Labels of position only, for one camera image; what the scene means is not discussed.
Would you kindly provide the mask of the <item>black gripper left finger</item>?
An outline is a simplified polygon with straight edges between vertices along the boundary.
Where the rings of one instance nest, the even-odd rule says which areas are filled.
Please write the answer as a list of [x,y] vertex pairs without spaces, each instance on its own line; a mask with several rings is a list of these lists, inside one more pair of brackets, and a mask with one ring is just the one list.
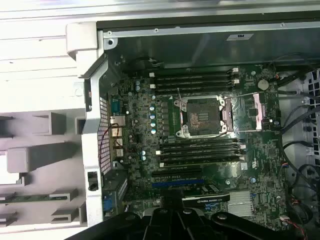
[[177,240],[179,239],[179,191],[164,190],[160,207],[140,217],[125,212],[87,228],[69,240]]

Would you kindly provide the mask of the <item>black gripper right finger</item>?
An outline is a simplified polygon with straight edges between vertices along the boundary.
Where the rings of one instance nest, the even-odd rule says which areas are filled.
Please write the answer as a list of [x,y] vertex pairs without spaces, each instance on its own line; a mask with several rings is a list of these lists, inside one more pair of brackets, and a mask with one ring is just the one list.
[[294,234],[275,231],[220,211],[210,219],[186,207],[179,190],[172,191],[173,240],[295,240]]

